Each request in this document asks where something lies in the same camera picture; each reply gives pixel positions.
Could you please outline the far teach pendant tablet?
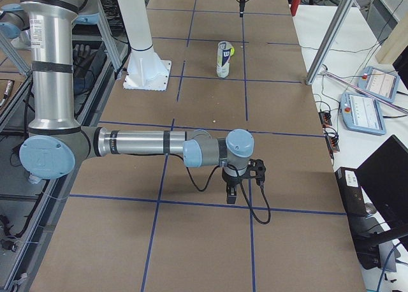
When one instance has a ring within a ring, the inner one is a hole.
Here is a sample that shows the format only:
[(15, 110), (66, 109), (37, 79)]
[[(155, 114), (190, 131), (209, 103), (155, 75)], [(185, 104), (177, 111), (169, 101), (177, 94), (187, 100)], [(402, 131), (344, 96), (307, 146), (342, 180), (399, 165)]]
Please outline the far teach pendant tablet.
[(367, 66), (358, 80), (358, 87), (378, 98), (393, 103), (397, 94), (400, 77), (395, 71), (384, 71), (382, 69)]

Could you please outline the near teach pendant tablet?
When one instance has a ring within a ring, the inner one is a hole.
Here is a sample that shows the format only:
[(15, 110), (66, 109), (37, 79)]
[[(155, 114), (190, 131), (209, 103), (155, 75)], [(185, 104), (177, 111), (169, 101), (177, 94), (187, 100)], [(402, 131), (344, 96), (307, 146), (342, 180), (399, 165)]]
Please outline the near teach pendant tablet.
[(345, 127), (350, 131), (379, 136), (386, 134), (380, 104), (370, 97), (344, 92), (340, 112)]

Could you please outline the aluminium frame post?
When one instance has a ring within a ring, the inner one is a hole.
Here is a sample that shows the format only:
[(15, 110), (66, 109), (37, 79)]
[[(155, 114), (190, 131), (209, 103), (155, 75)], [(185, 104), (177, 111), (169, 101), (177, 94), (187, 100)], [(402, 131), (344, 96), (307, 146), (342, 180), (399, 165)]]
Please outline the aluminium frame post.
[(321, 45), (316, 53), (316, 56), (310, 66), (309, 72), (307, 73), (305, 83), (307, 85), (312, 85), (314, 80), (319, 73), (321, 66), (324, 63), (328, 52), (330, 51), (332, 44), (335, 40), (337, 33), (339, 32), (343, 22), (345, 21), (350, 8), (352, 7), (355, 0), (341, 0), (335, 14), (330, 22), (330, 25), (325, 33), (325, 36), (321, 42)]

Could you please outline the teach pendant tablet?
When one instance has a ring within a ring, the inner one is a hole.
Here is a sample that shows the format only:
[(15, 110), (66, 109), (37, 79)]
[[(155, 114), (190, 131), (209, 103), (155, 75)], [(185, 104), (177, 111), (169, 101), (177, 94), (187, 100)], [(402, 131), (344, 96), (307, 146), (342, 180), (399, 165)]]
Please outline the teach pendant tablet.
[(367, 66), (358, 80), (358, 87), (378, 98), (393, 103), (397, 94), (400, 77), (395, 71), (384, 71), (382, 69)]
[(340, 112), (345, 127), (350, 131), (379, 136), (386, 134), (380, 104), (370, 97), (344, 92)]

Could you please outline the wooden beam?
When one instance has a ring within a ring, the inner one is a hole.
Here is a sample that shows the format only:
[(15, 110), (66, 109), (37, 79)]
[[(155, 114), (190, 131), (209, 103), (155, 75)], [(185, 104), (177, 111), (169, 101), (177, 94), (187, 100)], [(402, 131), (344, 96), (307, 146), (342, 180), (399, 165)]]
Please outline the wooden beam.
[(381, 43), (375, 58), (379, 64), (393, 64), (407, 47), (407, 13)]

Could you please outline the white pedestal column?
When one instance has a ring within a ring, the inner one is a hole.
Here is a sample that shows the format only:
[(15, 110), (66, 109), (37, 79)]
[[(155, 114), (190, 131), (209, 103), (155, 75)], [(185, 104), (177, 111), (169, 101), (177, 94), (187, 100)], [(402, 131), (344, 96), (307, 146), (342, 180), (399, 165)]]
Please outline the white pedestal column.
[(162, 60), (154, 50), (145, 0), (118, 0), (131, 48), (125, 89), (165, 91), (171, 61)]

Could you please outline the black monitor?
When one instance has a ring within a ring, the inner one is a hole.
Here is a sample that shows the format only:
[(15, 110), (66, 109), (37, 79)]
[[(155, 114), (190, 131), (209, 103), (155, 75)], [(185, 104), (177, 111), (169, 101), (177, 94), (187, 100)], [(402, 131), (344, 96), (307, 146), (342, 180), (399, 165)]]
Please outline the black monitor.
[(407, 147), (395, 135), (356, 169), (356, 176), (390, 228), (407, 223)]

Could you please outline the tennis ball can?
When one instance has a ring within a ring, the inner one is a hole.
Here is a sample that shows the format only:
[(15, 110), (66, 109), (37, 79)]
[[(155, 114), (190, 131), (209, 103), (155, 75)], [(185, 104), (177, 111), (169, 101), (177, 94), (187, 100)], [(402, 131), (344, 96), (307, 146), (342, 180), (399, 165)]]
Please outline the tennis ball can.
[(233, 45), (228, 41), (220, 41), (217, 45), (217, 76), (226, 78), (230, 72), (230, 49)]

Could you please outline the orange black connector box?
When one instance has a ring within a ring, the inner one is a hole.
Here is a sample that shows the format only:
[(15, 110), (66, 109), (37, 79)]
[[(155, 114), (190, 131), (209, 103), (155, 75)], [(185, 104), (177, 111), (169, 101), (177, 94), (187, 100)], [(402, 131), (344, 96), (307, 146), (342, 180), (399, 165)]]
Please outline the orange black connector box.
[(323, 128), (332, 126), (332, 120), (331, 120), (332, 115), (330, 111), (320, 111), (318, 114), (319, 114), (319, 119), (321, 121)]

